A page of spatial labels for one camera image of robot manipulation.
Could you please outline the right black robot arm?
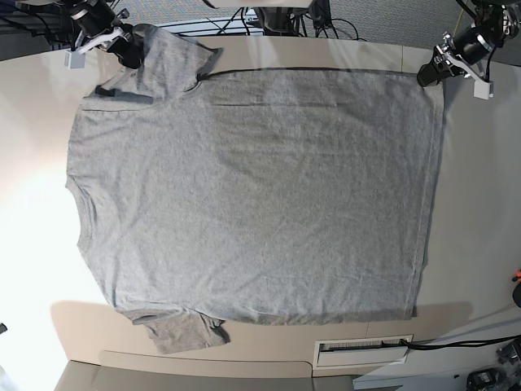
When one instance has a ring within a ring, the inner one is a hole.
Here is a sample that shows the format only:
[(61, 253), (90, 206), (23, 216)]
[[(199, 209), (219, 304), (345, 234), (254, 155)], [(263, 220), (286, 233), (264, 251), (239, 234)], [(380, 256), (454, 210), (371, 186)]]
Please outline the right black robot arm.
[(126, 68), (137, 69), (142, 65), (142, 43), (134, 34), (134, 27), (124, 22), (129, 12), (123, 9), (115, 13), (106, 1), (63, 1), (73, 24), (80, 29), (73, 57), (98, 48), (118, 58)]

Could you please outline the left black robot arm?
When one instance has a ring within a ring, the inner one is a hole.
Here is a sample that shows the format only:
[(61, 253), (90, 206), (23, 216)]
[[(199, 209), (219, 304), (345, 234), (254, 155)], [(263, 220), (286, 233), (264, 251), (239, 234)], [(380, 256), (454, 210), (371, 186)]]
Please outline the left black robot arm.
[(434, 47), (431, 60), (422, 65), (417, 82), (422, 87), (439, 84), (449, 77), (472, 78), (476, 86), (492, 87), (490, 64), (506, 41), (520, 34), (519, 1), (459, 1), (472, 24), (460, 33), (446, 32)]

